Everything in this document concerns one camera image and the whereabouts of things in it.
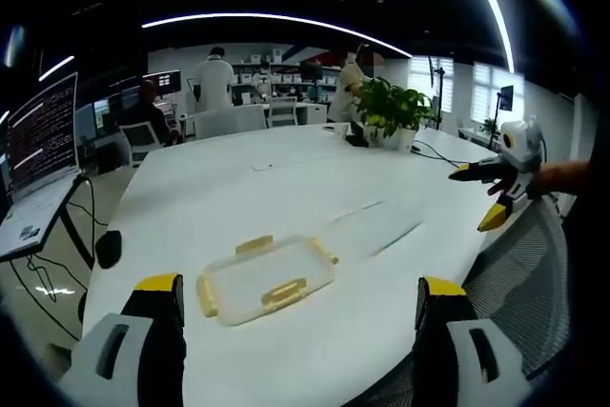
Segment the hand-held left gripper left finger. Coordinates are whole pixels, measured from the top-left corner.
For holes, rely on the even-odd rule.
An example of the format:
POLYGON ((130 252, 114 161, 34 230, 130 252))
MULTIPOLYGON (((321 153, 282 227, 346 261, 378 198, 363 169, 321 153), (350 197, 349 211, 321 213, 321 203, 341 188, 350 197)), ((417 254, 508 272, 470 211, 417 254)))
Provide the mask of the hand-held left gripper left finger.
POLYGON ((77 406, 182 406, 184 324, 183 276, 141 280, 74 346, 61 391, 77 406))

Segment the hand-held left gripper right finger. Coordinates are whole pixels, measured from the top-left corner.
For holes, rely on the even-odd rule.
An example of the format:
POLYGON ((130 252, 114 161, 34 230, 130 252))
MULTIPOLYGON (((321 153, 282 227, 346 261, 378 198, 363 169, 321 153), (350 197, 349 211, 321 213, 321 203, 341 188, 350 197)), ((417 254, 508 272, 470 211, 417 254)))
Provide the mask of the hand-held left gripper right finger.
POLYGON ((415 331, 415 406, 520 406, 531 394, 520 350, 456 283, 418 280, 415 331))

